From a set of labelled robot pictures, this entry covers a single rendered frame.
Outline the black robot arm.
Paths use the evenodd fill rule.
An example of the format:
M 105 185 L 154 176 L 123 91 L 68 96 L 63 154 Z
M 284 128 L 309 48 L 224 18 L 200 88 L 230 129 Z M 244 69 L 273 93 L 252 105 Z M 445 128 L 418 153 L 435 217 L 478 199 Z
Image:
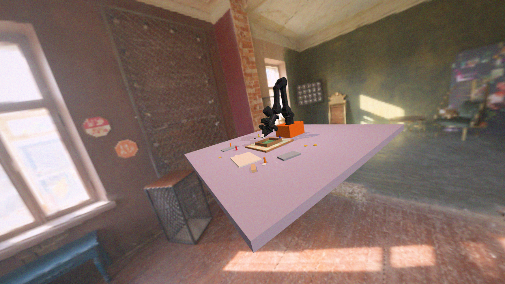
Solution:
M 295 114 L 292 112 L 292 109 L 288 105 L 288 99 L 287 99 L 287 94 L 286 94 L 286 86 L 287 86 L 287 79 L 285 77 L 277 79 L 277 82 L 275 83 L 273 90 L 274 90 L 274 104 L 272 109 L 267 106 L 264 108 L 263 113 L 267 115 L 267 117 L 270 116 L 273 120 L 279 119 L 279 116 L 277 114 L 282 114 L 283 118 L 285 118 L 286 125 L 291 125 L 294 124 L 294 119 L 293 117 Z M 282 99 L 282 107 L 280 105 L 280 93 L 281 93 L 281 99 Z M 261 123 L 268 124 L 270 125 L 271 119 L 270 118 L 262 118 Z

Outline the beige rectangular sheet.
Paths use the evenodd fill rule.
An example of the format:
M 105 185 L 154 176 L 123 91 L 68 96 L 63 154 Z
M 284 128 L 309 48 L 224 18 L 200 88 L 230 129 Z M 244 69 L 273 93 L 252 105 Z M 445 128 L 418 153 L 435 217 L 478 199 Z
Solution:
M 255 156 L 251 152 L 242 153 L 241 155 L 234 156 L 230 158 L 239 168 L 242 166 L 247 166 L 251 163 L 262 160 L 260 157 Z

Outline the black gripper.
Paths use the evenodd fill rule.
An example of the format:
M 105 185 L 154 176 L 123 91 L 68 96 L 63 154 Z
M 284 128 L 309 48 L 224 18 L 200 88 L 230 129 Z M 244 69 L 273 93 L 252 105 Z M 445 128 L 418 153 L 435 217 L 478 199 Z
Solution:
M 276 127 L 275 125 L 275 120 L 273 120 L 272 118 L 271 119 L 271 123 L 270 125 L 268 124 L 265 124 L 264 125 L 259 125 L 259 128 L 262 129 L 262 134 L 264 134 L 264 137 L 266 137 L 268 134 L 270 134 L 271 132 L 273 132 L 273 129 L 274 131 L 278 131 L 278 127 Z

